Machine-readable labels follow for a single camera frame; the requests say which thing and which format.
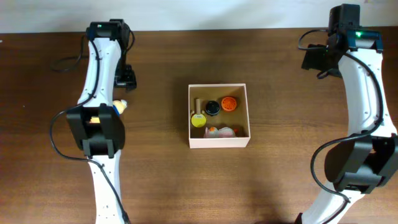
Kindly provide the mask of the pink duck toy with hat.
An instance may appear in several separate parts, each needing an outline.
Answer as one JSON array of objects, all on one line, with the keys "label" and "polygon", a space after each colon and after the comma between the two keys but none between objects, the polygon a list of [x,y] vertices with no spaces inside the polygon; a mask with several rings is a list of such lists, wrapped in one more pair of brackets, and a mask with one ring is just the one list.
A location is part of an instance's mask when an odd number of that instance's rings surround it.
[{"label": "pink duck toy with hat", "polygon": [[204,138],[236,138],[238,130],[229,127],[218,129],[216,127],[205,128]]}]

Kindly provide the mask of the black round perforated puck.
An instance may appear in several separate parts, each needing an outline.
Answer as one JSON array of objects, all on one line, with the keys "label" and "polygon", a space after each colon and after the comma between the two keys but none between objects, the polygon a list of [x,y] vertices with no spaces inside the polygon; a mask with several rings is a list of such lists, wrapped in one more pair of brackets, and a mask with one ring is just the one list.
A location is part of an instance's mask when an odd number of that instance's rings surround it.
[{"label": "black round perforated puck", "polygon": [[207,115],[216,116],[220,111],[220,104],[217,101],[208,101],[205,105],[205,113]]}]

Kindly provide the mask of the orange round perforated puck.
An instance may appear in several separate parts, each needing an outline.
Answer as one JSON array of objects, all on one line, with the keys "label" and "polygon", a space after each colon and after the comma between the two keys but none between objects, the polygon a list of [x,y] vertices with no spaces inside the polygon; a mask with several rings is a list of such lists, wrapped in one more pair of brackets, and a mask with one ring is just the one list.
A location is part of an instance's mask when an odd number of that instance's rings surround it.
[{"label": "orange round perforated puck", "polygon": [[221,100],[222,109],[228,112],[234,111],[237,108],[237,105],[238,103],[236,99],[232,96],[226,96]]}]

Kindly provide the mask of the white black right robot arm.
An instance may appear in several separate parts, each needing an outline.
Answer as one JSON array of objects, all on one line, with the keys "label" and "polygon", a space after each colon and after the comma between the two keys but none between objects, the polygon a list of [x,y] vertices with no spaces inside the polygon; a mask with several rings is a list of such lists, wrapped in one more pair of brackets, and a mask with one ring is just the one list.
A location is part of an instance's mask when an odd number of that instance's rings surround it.
[{"label": "white black right robot arm", "polygon": [[330,10],[324,45],[304,47],[302,68],[317,78],[341,78],[348,106],[348,134],[322,145],[326,182],[297,223],[338,223],[349,208],[388,183],[397,172],[397,129],[382,84],[381,34],[360,24],[360,7]]}]

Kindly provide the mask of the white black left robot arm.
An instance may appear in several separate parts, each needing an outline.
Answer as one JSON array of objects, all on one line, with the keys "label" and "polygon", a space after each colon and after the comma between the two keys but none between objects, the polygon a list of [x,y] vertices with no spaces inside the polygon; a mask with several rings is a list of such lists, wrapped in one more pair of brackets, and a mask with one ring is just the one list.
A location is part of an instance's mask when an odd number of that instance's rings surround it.
[{"label": "white black left robot arm", "polygon": [[113,90],[136,89],[134,70],[126,55],[134,34],[122,19],[92,22],[86,30],[89,62],[78,106],[66,113],[73,138],[91,169],[96,223],[129,223],[121,201],[119,161],[126,133],[120,118],[127,107]]}]

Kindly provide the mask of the yellow plush duck blue vest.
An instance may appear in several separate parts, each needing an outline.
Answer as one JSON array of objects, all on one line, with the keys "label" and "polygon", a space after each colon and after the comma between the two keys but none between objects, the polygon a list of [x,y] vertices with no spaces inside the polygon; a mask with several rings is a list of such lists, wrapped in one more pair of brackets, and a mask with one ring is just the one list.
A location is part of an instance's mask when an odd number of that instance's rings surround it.
[{"label": "yellow plush duck blue vest", "polygon": [[[127,101],[126,100],[114,100],[113,101],[113,109],[115,110],[116,114],[120,116],[124,110],[127,108]],[[92,116],[89,121],[90,124],[99,124],[100,119],[98,116]]]}]

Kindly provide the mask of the yellow wooden rattle drum toy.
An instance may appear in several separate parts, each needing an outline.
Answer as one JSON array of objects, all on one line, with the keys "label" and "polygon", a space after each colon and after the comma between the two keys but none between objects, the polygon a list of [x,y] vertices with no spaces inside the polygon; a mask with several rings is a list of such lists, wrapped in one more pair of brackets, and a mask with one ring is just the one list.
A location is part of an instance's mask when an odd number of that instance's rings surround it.
[{"label": "yellow wooden rattle drum toy", "polygon": [[194,110],[190,112],[190,121],[195,128],[202,128],[206,124],[206,116],[201,109],[201,100],[195,99]]}]

